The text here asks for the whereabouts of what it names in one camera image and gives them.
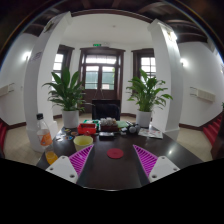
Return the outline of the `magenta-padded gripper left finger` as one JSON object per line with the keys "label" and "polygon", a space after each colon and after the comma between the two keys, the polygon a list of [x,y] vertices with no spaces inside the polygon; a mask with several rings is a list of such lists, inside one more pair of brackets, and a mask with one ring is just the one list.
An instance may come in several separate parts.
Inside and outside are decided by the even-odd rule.
{"label": "magenta-padded gripper left finger", "polygon": [[69,157],[60,156],[46,171],[76,184],[92,149],[90,145]]}

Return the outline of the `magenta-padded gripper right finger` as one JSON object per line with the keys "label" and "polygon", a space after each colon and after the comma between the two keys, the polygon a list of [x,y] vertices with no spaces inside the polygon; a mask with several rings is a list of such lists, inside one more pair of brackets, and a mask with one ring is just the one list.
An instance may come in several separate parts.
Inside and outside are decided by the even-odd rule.
{"label": "magenta-padded gripper right finger", "polygon": [[157,157],[137,145],[133,148],[150,183],[179,171],[179,168],[166,156]]}

